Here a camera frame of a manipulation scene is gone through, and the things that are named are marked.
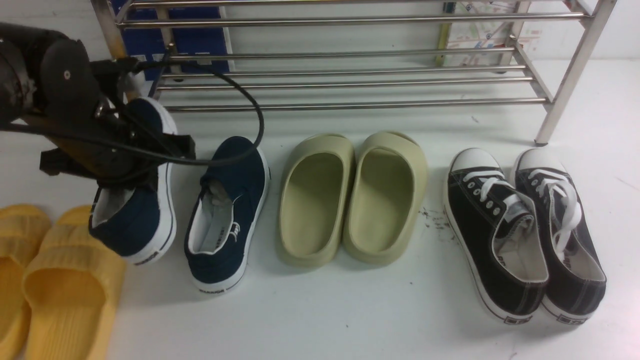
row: black cable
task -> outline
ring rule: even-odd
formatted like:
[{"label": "black cable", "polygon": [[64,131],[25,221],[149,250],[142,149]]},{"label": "black cable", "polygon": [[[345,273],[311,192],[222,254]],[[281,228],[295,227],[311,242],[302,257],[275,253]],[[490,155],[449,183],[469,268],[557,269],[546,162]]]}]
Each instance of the black cable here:
[{"label": "black cable", "polygon": [[188,61],[182,61],[182,60],[166,60],[166,61],[154,61],[154,62],[146,62],[146,63],[139,63],[135,70],[133,71],[134,74],[137,74],[141,71],[144,70],[148,70],[148,69],[155,69],[158,67],[169,67],[172,65],[183,65],[183,66],[187,66],[187,67],[193,67],[194,69],[199,69],[199,70],[203,70],[206,72],[210,72],[211,74],[215,75],[217,78],[220,78],[222,80],[224,80],[226,83],[228,83],[229,85],[233,86],[236,90],[238,90],[238,92],[240,92],[240,94],[243,94],[244,97],[249,100],[249,102],[253,105],[253,108],[255,108],[255,112],[258,115],[258,121],[259,121],[259,128],[258,128],[258,135],[255,138],[255,141],[253,141],[253,145],[247,150],[245,151],[243,154],[240,155],[236,155],[233,156],[231,158],[226,158],[226,159],[222,159],[222,160],[211,160],[208,161],[209,164],[216,164],[216,163],[220,163],[220,165],[208,165],[208,166],[225,166],[225,165],[229,165],[229,164],[233,164],[236,163],[242,159],[244,159],[245,157],[249,156],[251,153],[253,153],[257,148],[258,145],[260,145],[260,143],[262,142],[262,137],[264,135],[264,115],[262,114],[262,110],[260,109],[260,105],[258,104],[258,102],[253,98],[253,96],[251,96],[251,94],[249,94],[240,84],[236,83],[233,79],[231,79],[230,77],[217,72],[213,69],[211,69],[210,67],[206,67],[204,65],[200,65],[197,63],[190,63]]},{"label": "black cable", "polygon": [[[63,131],[56,131],[56,130],[52,130],[52,129],[49,129],[46,127],[40,127],[40,126],[28,126],[28,125],[11,124],[11,123],[0,124],[0,131],[8,131],[11,133],[26,133],[26,134],[50,136],[55,138],[66,138],[69,140],[77,140],[80,142],[92,143],[95,145],[110,147],[112,149],[131,152],[141,158],[145,158],[149,160],[169,162],[169,163],[174,163],[179,165],[193,165],[193,166],[206,166],[206,167],[226,166],[233,163],[237,163],[238,161],[244,159],[245,157],[249,156],[253,151],[255,151],[258,145],[260,145],[262,141],[262,137],[264,135],[264,116],[262,114],[262,110],[260,109],[260,105],[258,104],[258,102],[253,98],[253,96],[251,96],[251,94],[249,94],[241,85],[236,83],[234,80],[206,66],[194,64],[194,63],[188,63],[186,61],[175,61],[175,60],[160,61],[160,62],[153,62],[153,63],[141,63],[138,65],[138,67],[136,67],[136,70],[134,71],[134,73],[137,74],[147,69],[154,69],[156,67],[165,67],[165,66],[171,66],[171,65],[185,65],[185,66],[194,67],[200,70],[206,70],[207,72],[210,72],[216,77],[226,81],[228,84],[233,86],[236,90],[238,90],[241,94],[243,94],[244,97],[247,98],[247,100],[251,102],[251,104],[255,108],[256,114],[258,115],[259,129],[258,129],[258,136],[253,142],[253,145],[247,151],[245,151],[240,155],[236,155],[230,158],[225,158],[220,160],[194,160],[194,159],[179,158],[179,157],[171,156],[167,154],[161,154],[159,152],[154,152],[154,151],[148,151],[145,149],[140,149],[135,146],[126,145],[124,143],[113,142],[113,141],[105,140],[101,138],[93,138],[86,135],[77,135],[72,133],[66,133]],[[132,117],[135,115],[133,115],[131,112],[128,111],[127,113],[125,113],[125,116]]]}]

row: shoe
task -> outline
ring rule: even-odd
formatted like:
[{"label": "shoe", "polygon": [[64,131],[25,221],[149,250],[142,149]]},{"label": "shoe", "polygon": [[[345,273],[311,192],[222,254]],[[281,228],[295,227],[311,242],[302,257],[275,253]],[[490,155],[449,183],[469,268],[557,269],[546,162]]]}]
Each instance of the shoe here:
[{"label": "shoe", "polygon": [[516,160],[511,181],[534,200],[540,219],[540,239],[549,269],[542,305],[559,322],[584,323],[604,297],[607,277],[571,176],[548,151],[532,149]]},{"label": "shoe", "polygon": [[376,265],[406,250],[427,186],[420,146],[400,133],[371,135],[362,146],[343,242],[354,258]]},{"label": "shoe", "polygon": [[[177,133],[173,118],[157,101],[140,97],[127,108],[163,133]],[[99,188],[89,222],[91,235],[134,265],[161,258],[177,229],[171,195],[172,166],[158,166],[157,190]]]},{"label": "shoe", "polygon": [[[252,145],[247,138],[228,138],[213,160],[243,154]],[[184,253],[201,292],[225,293],[242,278],[270,179],[260,149],[239,163],[210,167],[200,179],[202,191],[189,221]]]},{"label": "shoe", "polygon": [[0,209],[0,360],[15,359],[27,339],[31,308],[22,276],[50,227],[49,217],[35,206]]},{"label": "shoe", "polygon": [[319,267],[340,246],[355,152],[342,135],[315,135],[291,152],[282,177],[278,254],[287,264]]},{"label": "shoe", "polygon": [[506,324],[528,322],[548,281],[533,201],[481,149],[456,155],[443,194],[482,302]]},{"label": "shoe", "polygon": [[91,206],[66,212],[24,271],[31,307],[25,360],[102,360],[127,263],[89,236]]}]

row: navy blue sneaker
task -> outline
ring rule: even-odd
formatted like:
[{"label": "navy blue sneaker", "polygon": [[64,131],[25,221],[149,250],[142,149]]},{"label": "navy blue sneaker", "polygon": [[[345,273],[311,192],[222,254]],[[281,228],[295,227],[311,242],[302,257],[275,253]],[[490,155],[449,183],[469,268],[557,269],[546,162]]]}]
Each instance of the navy blue sneaker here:
[{"label": "navy blue sneaker", "polygon": [[[240,155],[252,145],[241,136],[228,138],[213,159]],[[260,149],[239,163],[210,167],[200,179],[202,191],[184,242],[193,282],[200,291],[225,293],[242,278],[270,179]]]},{"label": "navy blue sneaker", "polygon": [[[128,109],[166,134],[176,134],[175,122],[157,101],[140,97]],[[135,265],[158,260],[175,238],[176,221],[171,197],[171,163],[157,170],[157,191],[99,188],[93,201],[89,233]]]}]

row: blue box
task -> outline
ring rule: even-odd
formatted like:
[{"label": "blue box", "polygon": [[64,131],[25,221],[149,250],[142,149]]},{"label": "blue box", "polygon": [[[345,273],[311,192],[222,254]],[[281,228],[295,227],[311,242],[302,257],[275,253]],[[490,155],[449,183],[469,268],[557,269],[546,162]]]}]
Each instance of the blue box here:
[{"label": "blue box", "polygon": [[[118,13],[126,0],[112,0],[113,11]],[[170,8],[169,19],[220,19],[218,8]],[[130,11],[128,19],[156,20],[154,9],[139,9]],[[172,29],[173,38],[179,54],[196,55],[226,55],[227,46],[222,28],[180,28]],[[125,29],[122,32],[127,54],[137,57],[141,61],[159,61],[165,48],[160,29]],[[218,72],[228,72],[227,61],[210,61],[212,69]],[[159,75],[159,69],[145,71],[146,80],[154,80]],[[202,72],[191,67],[182,67],[184,72]]]}]

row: white toe cap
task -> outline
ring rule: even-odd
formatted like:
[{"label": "white toe cap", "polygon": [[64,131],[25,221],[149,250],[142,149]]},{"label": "white toe cap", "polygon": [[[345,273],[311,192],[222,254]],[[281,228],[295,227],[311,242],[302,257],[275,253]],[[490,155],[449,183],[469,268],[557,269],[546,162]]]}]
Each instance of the white toe cap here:
[{"label": "white toe cap", "polygon": [[516,164],[518,170],[528,168],[554,168],[566,172],[566,169],[555,156],[545,149],[531,149],[525,151],[520,156],[519,164]]},{"label": "white toe cap", "polygon": [[478,148],[471,148],[458,154],[451,166],[451,171],[474,167],[500,167],[500,165],[488,152]]}]

